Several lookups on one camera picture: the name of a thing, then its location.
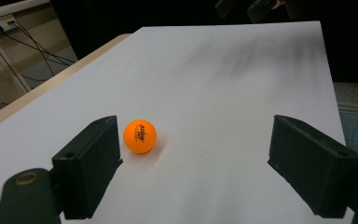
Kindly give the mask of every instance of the ball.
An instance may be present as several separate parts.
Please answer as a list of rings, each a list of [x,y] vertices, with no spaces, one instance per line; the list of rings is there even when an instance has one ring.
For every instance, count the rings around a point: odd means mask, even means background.
[[[123,140],[130,151],[146,153],[156,144],[157,131],[149,121],[137,119],[127,125],[123,133]]]

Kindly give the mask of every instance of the white table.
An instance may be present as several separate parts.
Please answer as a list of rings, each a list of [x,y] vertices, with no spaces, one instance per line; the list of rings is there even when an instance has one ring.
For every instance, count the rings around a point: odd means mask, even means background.
[[[319,22],[143,28],[0,123],[0,190],[117,115],[120,133],[153,122],[158,143],[121,144],[94,218],[68,223],[350,223],[316,217],[268,166],[276,114],[344,143]]]

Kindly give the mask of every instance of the table tennis ball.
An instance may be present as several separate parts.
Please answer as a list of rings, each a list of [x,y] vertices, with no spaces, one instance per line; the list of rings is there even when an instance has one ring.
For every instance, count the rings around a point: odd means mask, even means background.
[[[123,133],[124,144],[135,153],[150,151],[157,141],[157,132],[152,123],[144,119],[130,122]]]

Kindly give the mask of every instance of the orange ping pong ball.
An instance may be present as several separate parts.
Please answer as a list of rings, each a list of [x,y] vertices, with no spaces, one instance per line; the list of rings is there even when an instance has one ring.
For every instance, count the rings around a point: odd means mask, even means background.
[[[156,144],[156,128],[145,119],[134,120],[124,129],[123,140],[132,152],[146,153]]]

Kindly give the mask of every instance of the power outlet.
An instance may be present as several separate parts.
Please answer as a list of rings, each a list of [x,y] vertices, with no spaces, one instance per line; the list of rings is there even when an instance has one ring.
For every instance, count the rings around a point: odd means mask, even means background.
[[[5,32],[17,28],[17,26],[13,23],[9,23],[11,21],[15,21],[13,15],[11,14],[0,17],[0,25],[4,28]]]

